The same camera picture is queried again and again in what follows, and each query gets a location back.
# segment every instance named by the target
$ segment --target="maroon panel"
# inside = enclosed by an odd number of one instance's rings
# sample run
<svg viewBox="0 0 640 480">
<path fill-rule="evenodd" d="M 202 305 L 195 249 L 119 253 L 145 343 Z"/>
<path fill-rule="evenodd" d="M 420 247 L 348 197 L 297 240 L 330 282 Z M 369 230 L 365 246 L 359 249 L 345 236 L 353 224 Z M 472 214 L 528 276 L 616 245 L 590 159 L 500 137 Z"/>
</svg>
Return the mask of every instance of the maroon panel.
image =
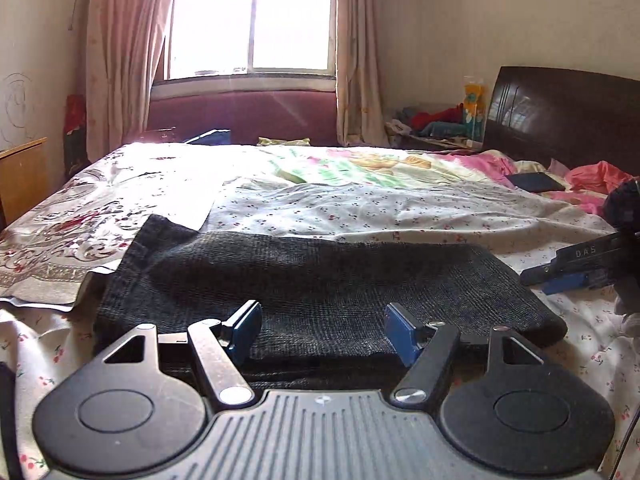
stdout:
<svg viewBox="0 0 640 480">
<path fill-rule="evenodd" d="M 557 68 L 503 66 L 484 148 L 569 168 L 606 160 L 640 174 L 640 81 Z"/>
<path fill-rule="evenodd" d="M 151 101 L 147 129 L 175 128 L 180 140 L 223 129 L 234 144 L 309 137 L 314 146 L 337 146 L 336 121 L 334 92 L 226 92 Z"/>
</svg>

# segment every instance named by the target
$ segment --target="curtain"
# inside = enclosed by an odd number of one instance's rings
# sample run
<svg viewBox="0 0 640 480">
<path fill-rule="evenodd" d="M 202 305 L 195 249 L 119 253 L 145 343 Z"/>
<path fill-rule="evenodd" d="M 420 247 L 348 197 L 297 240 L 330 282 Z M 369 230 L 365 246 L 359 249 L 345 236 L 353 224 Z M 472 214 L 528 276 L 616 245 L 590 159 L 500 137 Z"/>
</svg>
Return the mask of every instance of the curtain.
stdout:
<svg viewBox="0 0 640 480">
<path fill-rule="evenodd" d="M 95 162 L 146 127 L 173 0 L 89 0 L 87 154 Z"/>
<path fill-rule="evenodd" d="M 374 0 L 337 0 L 338 142 L 388 146 L 380 89 Z"/>
</svg>

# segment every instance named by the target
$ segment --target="white wall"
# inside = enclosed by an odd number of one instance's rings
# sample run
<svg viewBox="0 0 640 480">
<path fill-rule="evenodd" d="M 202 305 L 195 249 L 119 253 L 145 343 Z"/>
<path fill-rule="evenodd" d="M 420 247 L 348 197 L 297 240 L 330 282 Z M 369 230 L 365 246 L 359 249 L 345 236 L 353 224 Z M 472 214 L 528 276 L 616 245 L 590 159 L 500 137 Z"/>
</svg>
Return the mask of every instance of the white wall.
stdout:
<svg viewBox="0 0 640 480">
<path fill-rule="evenodd" d="M 47 137 L 52 190 L 64 183 L 66 96 L 82 89 L 87 3 L 0 0 L 0 150 Z"/>
<path fill-rule="evenodd" d="M 377 0 L 383 106 L 456 104 L 502 65 L 640 79 L 640 0 Z"/>
</svg>

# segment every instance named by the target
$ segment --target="scribble on wall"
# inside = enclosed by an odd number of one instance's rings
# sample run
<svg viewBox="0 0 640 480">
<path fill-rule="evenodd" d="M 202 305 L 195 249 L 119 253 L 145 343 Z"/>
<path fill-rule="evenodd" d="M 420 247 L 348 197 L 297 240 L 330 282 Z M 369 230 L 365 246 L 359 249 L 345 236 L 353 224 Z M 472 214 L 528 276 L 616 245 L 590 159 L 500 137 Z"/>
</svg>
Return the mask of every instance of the scribble on wall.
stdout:
<svg viewBox="0 0 640 480">
<path fill-rule="evenodd" d="M 34 139 L 29 125 L 34 111 L 33 83 L 21 73 L 0 81 L 0 150 Z"/>
</svg>

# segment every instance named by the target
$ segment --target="mattress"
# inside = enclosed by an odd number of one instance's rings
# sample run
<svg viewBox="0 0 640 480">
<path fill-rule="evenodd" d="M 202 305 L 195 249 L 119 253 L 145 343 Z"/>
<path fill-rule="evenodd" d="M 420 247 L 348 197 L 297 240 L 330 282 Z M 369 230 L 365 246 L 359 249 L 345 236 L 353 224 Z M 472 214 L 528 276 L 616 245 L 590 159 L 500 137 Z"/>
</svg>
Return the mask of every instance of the mattress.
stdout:
<svg viewBox="0 0 640 480">
<path fill-rule="evenodd" d="M 25 478 L 46 471 L 30 429 L 35 406 L 91 356 L 92 310 L 76 301 L 90 300 L 82 280 L 116 266 L 151 212 L 203 230 L 475 243 L 518 272 L 549 261 L 561 247 L 612 232 L 578 206 L 505 183 L 505 174 L 526 164 L 498 152 L 475 157 L 383 148 L 134 144 L 83 171 L 0 240 L 0 294 L 13 303 L 0 309 L 0 361 L 16 375 Z M 52 236 L 64 243 L 51 244 Z M 28 260 L 34 252 L 38 257 Z M 79 263 L 78 254 L 100 257 Z M 568 325 L 564 341 L 546 352 L 612 406 L 616 434 L 602 465 L 609 472 L 640 394 L 640 360 L 620 335 L 615 294 L 610 288 L 549 297 L 533 291 Z M 462 370 L 454 383 L 468 378 Z M 640 429 L 619 473 L 640 473 Z"/>
</svg>

